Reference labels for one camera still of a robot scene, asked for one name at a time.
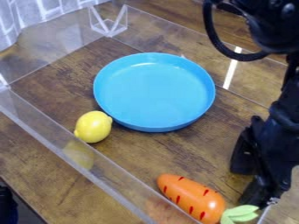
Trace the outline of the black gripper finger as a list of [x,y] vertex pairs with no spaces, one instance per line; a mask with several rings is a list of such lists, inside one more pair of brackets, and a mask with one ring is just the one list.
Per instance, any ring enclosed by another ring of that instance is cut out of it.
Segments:
[[238,199],[238,203],[266,208],[270,205],[275,205],[279,200],[281,197],[274,194],[266,179],[255,176]]
[[245,129],[238,137],[230,159],[230,171],[241,175],[257,173],[257,141],[251,129]]

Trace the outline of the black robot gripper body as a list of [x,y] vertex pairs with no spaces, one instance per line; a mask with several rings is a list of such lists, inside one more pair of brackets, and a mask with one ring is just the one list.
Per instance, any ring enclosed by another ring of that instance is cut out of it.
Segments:
[[293,169],[299,165],[299,129],[285,126],[277,119],[259,116],[246,130],[257,141],[257,173],[266,179],[277,196],[291,188]]

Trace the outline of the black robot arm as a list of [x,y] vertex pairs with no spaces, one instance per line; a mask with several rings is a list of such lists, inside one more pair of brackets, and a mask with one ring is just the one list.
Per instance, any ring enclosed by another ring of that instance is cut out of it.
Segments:
[[[223,45],[213,23],[215,5],[247,19],[261,52],[235,53]],[[270,116],[251,118],[230,160],[231,172],[254,177],[239,203],[265,208],[290,190],[293,169],[299,165],[299,0],[205,0],[203,18],[211,43],[227,57],[253,61],[277,53],[287,58],[282,94]]]

